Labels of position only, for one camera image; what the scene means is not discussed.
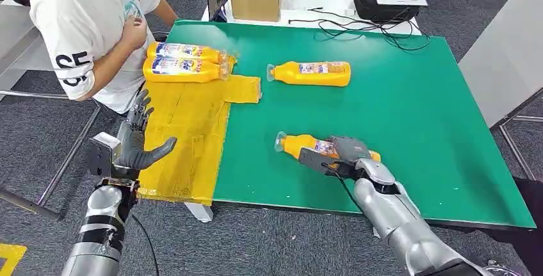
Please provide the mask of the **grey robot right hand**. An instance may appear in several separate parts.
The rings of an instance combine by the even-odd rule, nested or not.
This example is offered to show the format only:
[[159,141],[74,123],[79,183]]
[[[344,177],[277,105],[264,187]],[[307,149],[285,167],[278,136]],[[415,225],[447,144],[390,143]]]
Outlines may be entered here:
[[367,145],[357,138],[332,135],[328,140],[334,144],[337,158],[341,161],[356,163],[362,158],[372,158]]

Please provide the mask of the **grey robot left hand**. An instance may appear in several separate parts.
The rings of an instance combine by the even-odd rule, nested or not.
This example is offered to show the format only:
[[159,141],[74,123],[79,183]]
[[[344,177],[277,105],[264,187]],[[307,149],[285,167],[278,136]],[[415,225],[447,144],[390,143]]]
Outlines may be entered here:
[[145,130],[153,107],[148,107],[151,98],[149,91],[143,89],[136,96],[133,105],[121,123],[117,138],[121,141],[120,157],[117,166],[143,170],[170,154],[177,143],[176,137],[169,137],[162,145],[152,150],[145,150]]

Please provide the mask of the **person's right hand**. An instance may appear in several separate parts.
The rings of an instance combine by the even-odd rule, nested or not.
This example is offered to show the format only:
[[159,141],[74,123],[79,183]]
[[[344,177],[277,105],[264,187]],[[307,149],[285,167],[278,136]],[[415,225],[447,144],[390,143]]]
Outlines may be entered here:
[[147,41],[147,23],[141,17],[130,16],[124,23],[119,44],[127,51],[135,51]]

